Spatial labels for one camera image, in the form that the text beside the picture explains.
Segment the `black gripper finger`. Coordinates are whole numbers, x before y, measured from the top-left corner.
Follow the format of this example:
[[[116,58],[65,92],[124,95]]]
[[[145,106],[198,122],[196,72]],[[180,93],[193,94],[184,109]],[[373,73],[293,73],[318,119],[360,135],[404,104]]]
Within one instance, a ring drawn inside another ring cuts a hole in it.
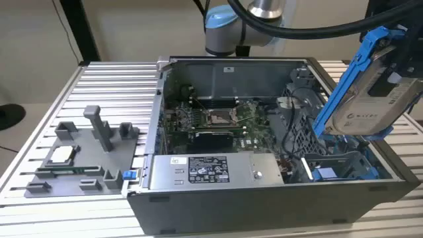
[[[409,50],[400,46],[386,46],[370,56],[368,67],[370,87],[366,91],[370,97],[386,97],[404,78],[412,78],[413,65]]]

